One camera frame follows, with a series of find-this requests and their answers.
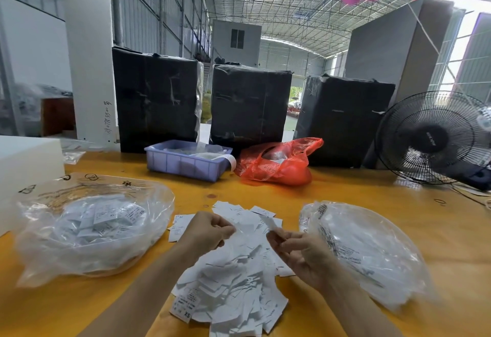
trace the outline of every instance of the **metal roof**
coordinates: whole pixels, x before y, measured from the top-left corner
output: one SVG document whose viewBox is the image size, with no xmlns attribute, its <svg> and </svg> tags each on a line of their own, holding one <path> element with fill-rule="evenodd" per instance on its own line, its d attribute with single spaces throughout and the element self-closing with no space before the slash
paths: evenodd
<svg viewBox="0 0 491 337">
<path fill-rule="evenodd" d="M 410 0 L 378 0 L 356 6 L 340 0 L 207 0 L 210 17 L 261 25 L 263 35 L 322 56 L 346 50 L 351 31 Z"/>
</svg>

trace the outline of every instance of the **white box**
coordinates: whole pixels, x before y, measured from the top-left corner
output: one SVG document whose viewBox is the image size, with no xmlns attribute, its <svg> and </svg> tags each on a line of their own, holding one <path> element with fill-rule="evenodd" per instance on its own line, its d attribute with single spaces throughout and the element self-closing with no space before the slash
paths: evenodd
<svg viewBox="0 0 491 337">
<path fill-rule="evenodd" d="M 0 135 L 0 236 L 16 222 L 16 213 L 8 207 L 11 197 L 64 174 L 59 139 Z"/>
</svg>

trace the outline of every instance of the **blue plastic crate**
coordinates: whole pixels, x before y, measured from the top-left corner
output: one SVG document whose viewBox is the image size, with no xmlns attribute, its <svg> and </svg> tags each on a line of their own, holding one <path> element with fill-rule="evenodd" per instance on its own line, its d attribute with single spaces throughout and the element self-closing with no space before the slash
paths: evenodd
<svg viewBox="0 0 491 337">
<path fill-rule="evenodd" d="M 230 165 L 227 159 L 207 160 L 170 151 L 170 149 L 192 149 L 196 145 L 197 143 L 184 140 L 168 140 L 146 147 L 147 167 L 152 171 L 216 182 Z M 232 153 L 232 148 L 224 147 L 224 149 L 227 154 Z"/>
</svg>

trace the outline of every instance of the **orange table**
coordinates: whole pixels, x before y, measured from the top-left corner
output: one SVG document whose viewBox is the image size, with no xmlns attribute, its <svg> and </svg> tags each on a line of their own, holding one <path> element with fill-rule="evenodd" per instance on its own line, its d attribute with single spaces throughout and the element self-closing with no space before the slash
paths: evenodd
<svg viewBox="0 0 491 337">
<path fill-rule="evenodd" d="M 399 315 L 387 312 L 406 337 L 491 335 L 491 221 L 482 206 L 443 188 L 394 185 L 388 171 L 313 170 L 310 185 L 289 188 L 243 182 L 224 175 L 210 184 L 151 173 L 144 155 L 88 153 L 67 172 L 82 171 L 151 179 L 176 195 L 178 214 L 210 209 L 217 200 L 253 205 L 277 213 L 286 229 L 298 229 L 298 213 L 314 200 L 341 201 L 374 210 L 399 226 L 420 248 L 441 297 L 438 304 L 411 301 Z M 435 201 L 443 200 L 445 204 Z M 17 289 L 23 267 L 12 249 L 13 236 L 0 238 L 0 335 L 70 337 L 109 306 L 160 253 L 172 244 L 166 233 L 132 269 L 108 278 L 61 277 L 36 289 Z M 345 336 L 315 291 L 297 278 L 277 278 L 290 300 L 273 337 Z M 208 326 L 189 326 L 170 316 L 171 300 L 148 333 L 150 337 L 207 336 Z"/>
</svg>

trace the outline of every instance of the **electric fan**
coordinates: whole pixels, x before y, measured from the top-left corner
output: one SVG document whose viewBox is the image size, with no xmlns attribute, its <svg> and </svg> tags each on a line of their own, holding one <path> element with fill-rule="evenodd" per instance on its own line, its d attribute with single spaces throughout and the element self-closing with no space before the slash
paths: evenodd
<svg viewBox="0 0 491 337">
<path fill-rule="evenodd" d="M 488 189 L 491 116 L 479 100 L 429 91 L 391 107 L 375 137 L 375 152 L 402 178 L 421 184 L 459 180 Z"/>
</svg>

